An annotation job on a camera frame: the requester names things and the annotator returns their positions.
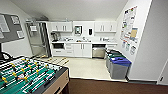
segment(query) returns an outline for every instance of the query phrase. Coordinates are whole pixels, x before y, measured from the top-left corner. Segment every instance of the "drawer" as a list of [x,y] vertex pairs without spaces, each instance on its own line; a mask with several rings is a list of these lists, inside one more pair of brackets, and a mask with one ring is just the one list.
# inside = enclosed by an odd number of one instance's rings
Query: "drawer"
[[74,52],[72,51],[66,51],[66,56],[68,57],[74,57]]
[[67,46],[67,47],[68,46],[73,46],[73,44],[71,44],[71,43],[65,43],[64,45]]
[[116,47],[117,45],[116,44],[107,44],[106,45],[106,48],[114,48]]
[[53,56],[65,56],[66,52],[64,49],[53,49],[52,55]]
[[73,46],[72,47],[71,46],[66,46],[65,50],[73,50]]

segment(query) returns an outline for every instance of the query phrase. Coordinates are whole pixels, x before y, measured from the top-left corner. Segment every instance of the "blue bin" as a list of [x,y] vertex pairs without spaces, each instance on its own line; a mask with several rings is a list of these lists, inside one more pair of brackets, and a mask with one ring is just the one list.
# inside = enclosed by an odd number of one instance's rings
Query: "blue bin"
[[110,77],[112,79],[125,79],[131,62],[124,57],[110,58]]

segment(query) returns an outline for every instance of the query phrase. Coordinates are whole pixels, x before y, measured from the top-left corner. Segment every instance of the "door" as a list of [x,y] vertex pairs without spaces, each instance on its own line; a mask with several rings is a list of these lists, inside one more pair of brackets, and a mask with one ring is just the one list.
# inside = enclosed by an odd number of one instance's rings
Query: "door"
[[57,27],[58,27],[58,31],[64,31],[65,29],[64,22],[58,22]]
[[35,56],[43,56],[43,55],[46,55],[48,56],[47,54],[47,50],[46,50],[46,47],[43,46],[43,45],[31,45],[31,49],[32,49],[32,53],[33,55]]
[[168,85],[168,60],[162,70],[162,73],[157,81],[157,84]]
[[92,44],[82,44],[82,49],[83,57],[92,58]]
[[102,31],[103,25],[102,22],[95,22],[95,31]]
[[110,25],[110,31],[116,32],[117,23],[116,22],[111,22],[110,24],[111,24]]
[[82,57],[82,44],[74,44],[74,57]]
[[44,39],[43,39],[43,32],[41,23],[26,23],[27,26],[27,34],[29,38],[30,44],[36,44],[36,45],[43,45]]
[[58,31],[57,22],[51,22],[52,31]]
[[103,31],[109,32],[111,29],[110,22],[103,22]]
[[64,26],[65,26],[64,31],[72,32],[72,23],[71,22],[65,22]]

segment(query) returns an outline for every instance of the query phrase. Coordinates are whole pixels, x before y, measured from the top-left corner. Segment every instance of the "kitchen sink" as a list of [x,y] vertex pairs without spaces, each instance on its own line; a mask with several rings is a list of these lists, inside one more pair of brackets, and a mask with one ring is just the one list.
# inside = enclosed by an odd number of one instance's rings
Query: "kitchen sink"
[[76,40],[76,42],[91,42],[91,40]]

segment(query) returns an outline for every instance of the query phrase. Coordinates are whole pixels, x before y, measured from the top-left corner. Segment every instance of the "upper cabinet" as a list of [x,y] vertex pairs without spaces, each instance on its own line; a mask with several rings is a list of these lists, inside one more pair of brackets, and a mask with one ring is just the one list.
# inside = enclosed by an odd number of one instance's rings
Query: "upper cabinet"
[[52,31],[72,32],[72,22],[51,22]]
[[116,22],[95,22],[95,32],[116,32]]

